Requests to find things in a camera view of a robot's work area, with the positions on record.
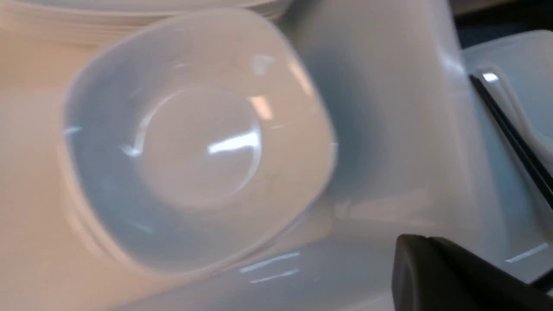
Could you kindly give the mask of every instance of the white plate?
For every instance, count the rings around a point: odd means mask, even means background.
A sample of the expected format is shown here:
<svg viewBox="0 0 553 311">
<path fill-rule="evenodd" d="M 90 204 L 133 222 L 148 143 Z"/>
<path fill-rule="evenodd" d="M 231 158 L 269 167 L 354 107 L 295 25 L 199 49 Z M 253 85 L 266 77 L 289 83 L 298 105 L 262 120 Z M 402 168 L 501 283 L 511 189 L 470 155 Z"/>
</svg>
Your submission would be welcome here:
<svg viewBox="0 0 553 311">
<path fill-rule="evenodd" d="M 284 12 L 285 8 L 267 13 L 264 18 L 276 21 Z M 151 20 L 146 20 L 128 25 L 121 23 L 119 19 L 117 21 L 120 24 L 108 24 L 86 17 L 79 19 L 43 17 L 0 9 L 0 27 L 3 29 L 36 38 L 82 45 L 103 45 L 151 23 Z"/>
<path fill-rule="evenodd" d="M 72 1 L 72 0 L 8 0 L 12 7 L 59 15 L 97 15 L 104 17 L 172 16 L 190 10 L 215 7 L 241 7 L 259 12 L 288 6 L 292 0 L 141 0 Z"/>
<path fill-rule="evenodd" d="M 66 101 L 61 151 L 78 214 L 117 260 L 204 275 L 291 226 L 320 194 L 333 131 L 265 19 L 214 9 L 111 46 Z"/>
</svg>

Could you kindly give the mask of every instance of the black strip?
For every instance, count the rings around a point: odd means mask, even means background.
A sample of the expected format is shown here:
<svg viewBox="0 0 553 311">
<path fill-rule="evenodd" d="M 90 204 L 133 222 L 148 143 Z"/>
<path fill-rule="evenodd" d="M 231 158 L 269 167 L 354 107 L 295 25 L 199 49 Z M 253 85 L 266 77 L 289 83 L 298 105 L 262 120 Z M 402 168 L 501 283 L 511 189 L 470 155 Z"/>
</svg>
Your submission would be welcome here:
<svg viewBox="0 0 553 311">
<path fill-rule="evenodd" d="M 470 75 L 472 85 L 486 104 L 497 125 L 513 147 L 518 158 L 524 165 L 530 177 L 540 189 L 541 194 L 553 209 L 553 178 L 547 169 L 541 164 L 535 153 L 528 147 L 524 139 L 520 136 L 517 129 L 511 124 L 509 118 L 503 113 L 497 105 L 495 99 L 488 92 L 484 84 L 475 76 Z"/>
</svg>

